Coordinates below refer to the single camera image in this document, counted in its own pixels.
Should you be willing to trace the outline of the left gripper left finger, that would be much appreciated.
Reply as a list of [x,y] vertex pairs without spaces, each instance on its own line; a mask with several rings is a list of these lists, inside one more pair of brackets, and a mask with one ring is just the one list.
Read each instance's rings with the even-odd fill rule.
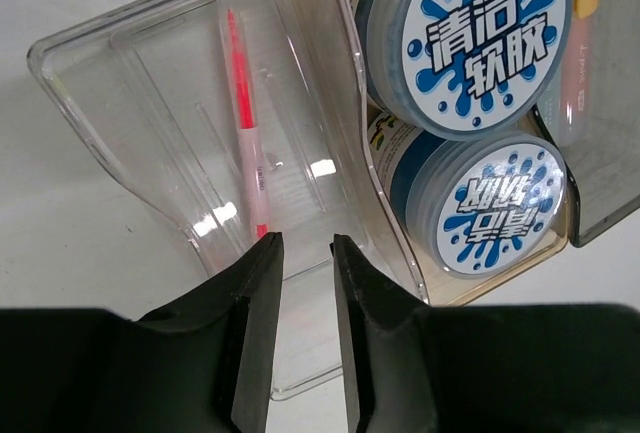
[[262,432],[283,279],[270,233],[138,320],[99,308],[1,313],[5,432]]

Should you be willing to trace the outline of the orange cap highlighter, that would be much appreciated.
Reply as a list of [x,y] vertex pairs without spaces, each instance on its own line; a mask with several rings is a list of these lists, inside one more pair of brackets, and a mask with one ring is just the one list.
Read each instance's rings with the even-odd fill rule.
[[558,138],[560,146],[576,143],[587,127],[586,103],[589,91],[590,19],[572,17],[563,57]]

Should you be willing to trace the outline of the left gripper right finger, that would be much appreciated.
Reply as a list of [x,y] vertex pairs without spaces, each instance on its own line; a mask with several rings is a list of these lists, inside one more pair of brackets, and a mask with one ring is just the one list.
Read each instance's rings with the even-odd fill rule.
[[331,251],[350,431],[638,430],[636,310],[433,307],[350,237]]

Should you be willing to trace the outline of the blue cleaning gel jar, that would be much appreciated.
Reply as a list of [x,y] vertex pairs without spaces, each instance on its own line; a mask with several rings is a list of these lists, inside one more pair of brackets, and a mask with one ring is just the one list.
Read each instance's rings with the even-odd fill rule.
[[455,276],[488,276],[515,266],[549,231],[565,197],[559,150],[521,130],[444,140],[381,113],[367,139],[397,221]]

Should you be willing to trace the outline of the pink slim pen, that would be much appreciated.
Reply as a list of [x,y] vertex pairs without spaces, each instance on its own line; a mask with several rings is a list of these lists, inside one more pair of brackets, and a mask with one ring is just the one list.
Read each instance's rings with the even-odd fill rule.
[[260,239],[269,231],[269,198],[259,128],[253,110],[253,90],[242,28],[234,11],[226,13],[230,49],[231,88],[237,116],[238,141],[252,234]]

